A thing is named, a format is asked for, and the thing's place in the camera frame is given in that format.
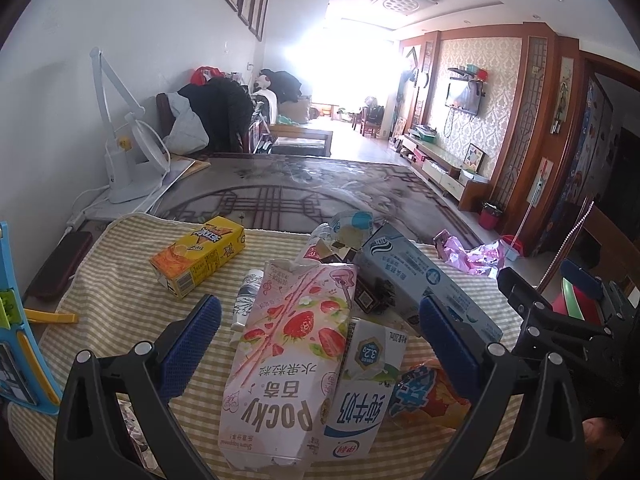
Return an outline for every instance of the television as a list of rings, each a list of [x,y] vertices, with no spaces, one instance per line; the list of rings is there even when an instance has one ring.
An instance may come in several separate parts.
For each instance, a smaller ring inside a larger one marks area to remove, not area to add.
[[[446,105],[467,114],[478,115],[480,99],[482,99],[482,86],[482,81],[452,79],[449,83]]]

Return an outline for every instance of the pink snack box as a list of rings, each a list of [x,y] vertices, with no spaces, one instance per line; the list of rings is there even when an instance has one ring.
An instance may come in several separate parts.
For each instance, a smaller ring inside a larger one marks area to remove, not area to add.
[[[232,467],[301,478],[318,455],[346,345],[356,267],[267,263],[226,382]]]

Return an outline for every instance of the patterned wallpaper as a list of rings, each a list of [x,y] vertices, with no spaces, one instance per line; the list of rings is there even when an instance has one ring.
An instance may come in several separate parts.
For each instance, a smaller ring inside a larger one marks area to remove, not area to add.
[[[480,174],[491,178],[502,147],[511,115],[511,106],[520,68],[520,38],[472,38],[442,42],[436,88],[431,105],[429,126],[438,131],[438,145],[464,158],[469,143],[474,143],[486,155]],[[489,78],[484,85],[484,97],[478,116],[452,110],[445,106],[449,78],[455,75],[449,67],[472,63],[487,69]]]

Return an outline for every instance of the checkered tablecloth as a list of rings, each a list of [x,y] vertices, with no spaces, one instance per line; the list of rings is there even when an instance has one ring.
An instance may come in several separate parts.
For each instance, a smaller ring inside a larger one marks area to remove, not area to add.
[[[40,349],[53,376],[62,386],[78,351],[89,348],[97,356],[123,354],[141,340],[155,340],[172,321],[185,318],[202,294],[217,296],[224,307],[222,327],[207,350],[185,394],[171,408],[198,452],[221,480],[267,478],[229,469],[218,449],[218,424],[226,377],[234,350],[232,308],[238,288],[249,269],[272,258],[294,258],[307,236],[281,232],[247,231],[246,249],[208,278],[183,301],[175,299],[155,279],[148,259],[188,232],[192,226],[135,215],[114,222],[96,242],[78,269],[57,312],[75,312],[80,323],[49,326]],[[431,246],[420,247],[437,260]],[[508,306],[495,280],[469,276],[446,267],[445,272],[504,330],[502,342],[511,349],[520,331],[520,317]],[[424,340],[412,337],[403,369],[433,356]],[[520,399],[514,398],[482,466],[494,468],[504,449]],[[12,405],[9,424],[14,437],[44,478],[53,478],[56,419]],[[318,463],[305,479],[413,480],[420,478],[453,434],[432,425],[410,430],[385,421],[366,460]]]

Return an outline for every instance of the metal screw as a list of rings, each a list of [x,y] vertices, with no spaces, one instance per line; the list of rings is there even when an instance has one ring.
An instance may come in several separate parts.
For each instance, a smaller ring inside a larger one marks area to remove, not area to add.
[[[560,354],[556,354],[555,352],[551,352],[551,354],[549,354],[549,360],[555,365],[562,364],[562,356]]]
[[[146,355],[151,352],[152,346],[151,343],[147,341],[143,341],[142,343],[138,343],[134,348],[134,352],[138,355]]]
[[[504,346],[502,346],[499,343],[491,343],[488,346],[488,351],[489,351],[489,354],[495,355],[496,357],[500,357],[501,355],[504,355],[507,350]]]
[[[79,363],[85,363],[89,359],[91,359],[91,352],[88,350],[82,350],[81,352],[78,352],[78,355],[76,356],[76,361]]]

